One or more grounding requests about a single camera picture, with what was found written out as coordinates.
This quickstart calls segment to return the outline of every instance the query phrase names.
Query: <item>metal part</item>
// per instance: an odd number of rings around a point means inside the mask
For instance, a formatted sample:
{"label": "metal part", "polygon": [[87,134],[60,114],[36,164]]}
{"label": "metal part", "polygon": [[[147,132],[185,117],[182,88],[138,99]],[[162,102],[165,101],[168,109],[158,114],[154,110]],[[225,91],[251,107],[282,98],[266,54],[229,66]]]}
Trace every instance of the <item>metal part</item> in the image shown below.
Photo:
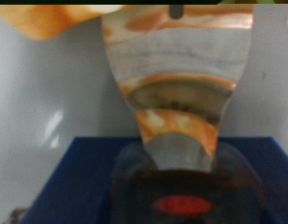
{"label": "metal part", "polygon": [[210,172],[220,118],[243,74],[253,6],[138,6],[103,16],[117,84],[158,169]]}

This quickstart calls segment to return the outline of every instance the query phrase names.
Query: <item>white wall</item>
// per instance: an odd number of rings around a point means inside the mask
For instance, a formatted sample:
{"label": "white wall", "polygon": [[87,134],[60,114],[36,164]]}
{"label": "white wall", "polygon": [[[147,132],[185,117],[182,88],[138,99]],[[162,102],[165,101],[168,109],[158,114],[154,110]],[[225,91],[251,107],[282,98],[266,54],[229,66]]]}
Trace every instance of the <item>white wall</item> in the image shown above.
{"label": "white wall", "polygon": [[[221,135],[272,135],[288,153],[288,6],[256,6],[250,59]],[[29,205],[75,136],[138,135],[100,21],[37,42],[0,20],[0,223]]]}

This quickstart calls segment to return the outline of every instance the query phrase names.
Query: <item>blue base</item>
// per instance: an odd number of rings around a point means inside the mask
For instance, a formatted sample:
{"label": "blue base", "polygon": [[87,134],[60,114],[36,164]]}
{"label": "blue base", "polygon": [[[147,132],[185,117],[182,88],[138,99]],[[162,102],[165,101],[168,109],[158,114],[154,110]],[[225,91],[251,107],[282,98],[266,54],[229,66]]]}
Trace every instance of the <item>blue base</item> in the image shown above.
{"label": "blue base", "polygon": [[[98,220],[103,195],[120,150],[139,138],[76,138],[21,224],[106,224]],[[262,223],[288,224],[288,157],[272,138],[220,138],[253,166],[275,216]]]}

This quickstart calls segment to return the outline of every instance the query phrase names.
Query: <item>orange object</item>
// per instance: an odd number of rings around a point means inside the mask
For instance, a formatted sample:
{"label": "orange object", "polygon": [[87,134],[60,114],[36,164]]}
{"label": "orange object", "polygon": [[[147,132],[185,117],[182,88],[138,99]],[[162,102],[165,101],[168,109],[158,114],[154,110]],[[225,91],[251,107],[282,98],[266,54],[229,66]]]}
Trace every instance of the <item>orange object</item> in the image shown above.
{"label": "orange object", "polygon": [[72,26],[131,5],[2,5],[0,17],[24,35],[45,40]]}

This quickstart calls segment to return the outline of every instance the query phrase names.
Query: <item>red label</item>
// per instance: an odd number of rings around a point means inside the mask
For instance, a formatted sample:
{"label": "red label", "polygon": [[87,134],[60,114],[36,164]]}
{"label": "red label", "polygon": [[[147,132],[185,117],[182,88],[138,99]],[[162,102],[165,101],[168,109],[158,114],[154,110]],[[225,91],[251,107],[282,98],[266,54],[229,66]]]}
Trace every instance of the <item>red label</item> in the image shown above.
{"label": "red label", "polygon": [[154,206],[158,211],[177,216],[197,216],[212,209],[212,204],[206,199],[184,195],[159,199]]}

